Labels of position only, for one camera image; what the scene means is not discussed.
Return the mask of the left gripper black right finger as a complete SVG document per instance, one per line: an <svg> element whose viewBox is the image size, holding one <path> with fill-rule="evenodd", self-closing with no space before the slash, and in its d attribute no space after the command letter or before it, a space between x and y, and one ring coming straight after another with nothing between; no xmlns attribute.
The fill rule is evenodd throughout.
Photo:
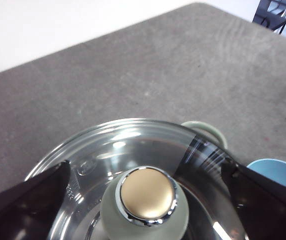
<svg viewBox="0 0 286 240"><path fill-rule="evenodd" d="M286 240L286 162L263 158L221 165L236 213L251 240Z"/></svg>

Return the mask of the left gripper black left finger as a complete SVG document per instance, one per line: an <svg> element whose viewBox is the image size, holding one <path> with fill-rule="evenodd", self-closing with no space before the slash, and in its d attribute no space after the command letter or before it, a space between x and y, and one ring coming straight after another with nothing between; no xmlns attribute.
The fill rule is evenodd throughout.
<svg viewBox="0 0 286 240"><path fill-rule="evenodd" d="M0 240L45 240L64 202L71 174L63 161L0 192Z"/></svg>

